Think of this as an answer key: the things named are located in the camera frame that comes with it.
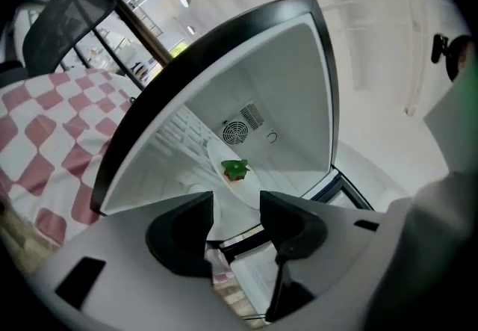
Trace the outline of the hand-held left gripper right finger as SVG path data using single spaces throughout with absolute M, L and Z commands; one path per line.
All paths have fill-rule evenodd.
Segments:
M 278 193 L 260 193 L 261 225 L 276 249 L 278 267 L 270 306 L 265 320 L 280 320 L 304 305 L 315 296 L 291 278 L 286 263 L 307 259 L 317 250 L 328 235 L 325 222 L 317 215 L 292 203 L 292 196 L 280 197 Z

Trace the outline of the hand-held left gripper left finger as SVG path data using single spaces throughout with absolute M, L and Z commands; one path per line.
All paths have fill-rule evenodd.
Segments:
M 214 224 L 214 194 L 189 194 L 159 205 L 164 212 L 146 230 L 150 253 L 176 275 L 210 279 L 212 267 L 205 259 L 205 248 Z

